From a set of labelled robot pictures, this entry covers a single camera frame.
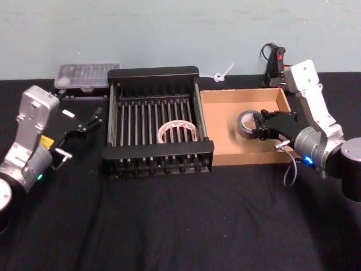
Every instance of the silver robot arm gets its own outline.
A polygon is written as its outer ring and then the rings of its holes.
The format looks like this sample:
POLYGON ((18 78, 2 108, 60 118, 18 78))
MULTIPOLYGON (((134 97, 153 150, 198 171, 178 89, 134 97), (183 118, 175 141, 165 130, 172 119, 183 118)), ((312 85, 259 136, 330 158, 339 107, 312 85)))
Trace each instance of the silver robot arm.
POLYGON ((295 152, 310 157, 322 178, 341 178, 344 194, 361 202, 361 138, 345 142, 341 126, 327 110, 322 84, 311 60, 289 67, 284 76, 290 92, 301 100, 311 125, 296 137, 295 152))
POLYGON ((40 139, 59 104, 57 97, 38 86, 32 86, 21 97, 16 138, 0 164, 0 231, 19 212, 38 176, 52 163, 40 139))

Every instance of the clear plastic box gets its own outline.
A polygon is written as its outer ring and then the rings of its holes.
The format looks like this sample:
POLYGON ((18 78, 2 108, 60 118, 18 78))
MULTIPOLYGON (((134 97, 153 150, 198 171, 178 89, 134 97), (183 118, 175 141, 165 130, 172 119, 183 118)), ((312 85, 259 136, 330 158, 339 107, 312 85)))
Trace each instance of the clear plastic box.
POLYGON ((84 92, 107 88, 108 71, 119 67, 119 64, 64 64, 54 85, 57 89, 81 89, 84 92))

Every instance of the open cardboard box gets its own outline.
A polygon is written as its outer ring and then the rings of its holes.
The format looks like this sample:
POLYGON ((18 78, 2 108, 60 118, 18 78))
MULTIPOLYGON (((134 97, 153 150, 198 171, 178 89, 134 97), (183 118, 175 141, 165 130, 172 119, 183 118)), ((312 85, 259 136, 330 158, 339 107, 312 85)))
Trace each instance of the open cardboard box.
POLYGON ((279 141, 246 139, 237 132, 237 118, 245 110, 289 112, 282 89, 203 90, 201 100, 207 134, 214 142, 213 165, 290 162, 286 153, 275 151, 279 141))

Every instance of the black table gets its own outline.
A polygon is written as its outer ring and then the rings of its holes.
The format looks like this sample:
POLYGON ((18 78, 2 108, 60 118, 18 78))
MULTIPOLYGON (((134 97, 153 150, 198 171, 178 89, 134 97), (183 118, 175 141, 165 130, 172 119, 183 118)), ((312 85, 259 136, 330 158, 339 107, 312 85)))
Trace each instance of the black table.
MULTIPOLYGON (((361 136, 360 73, 321 73, 328 109, 345 138, 361 136)), ((257 88, 260 76, 201 79, 202 89, 257 88)), ((21 93, 53 80, 0 81, 0 155, 16 131, 21 93)), ((288 96, 301 112, 298 101, 288 96)), ((100 99, 65 100, 86 118, 100 99)), ((299 165, 213 167, 211 174, 111 181, 99 171, 106 125, 73 139, 75 159, 46 174, 16 227, 0 236, 0 270, 347 270, 361 269, 361 205, 340 180, 299 165)))

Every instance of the dish rack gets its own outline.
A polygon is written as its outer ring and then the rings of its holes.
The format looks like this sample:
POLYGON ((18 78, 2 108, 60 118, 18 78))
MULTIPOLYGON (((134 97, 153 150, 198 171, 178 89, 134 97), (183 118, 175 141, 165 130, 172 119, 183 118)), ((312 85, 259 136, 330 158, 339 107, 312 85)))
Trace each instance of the dish rack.
POLYGON ((206 132, 197 67, 113 69, 108 72, 109 118, 104 165, 116 177, 210 172, 214 145, 206 132), (172 120, 195 125, 172 128, 158 143, 158 129, 172 120))

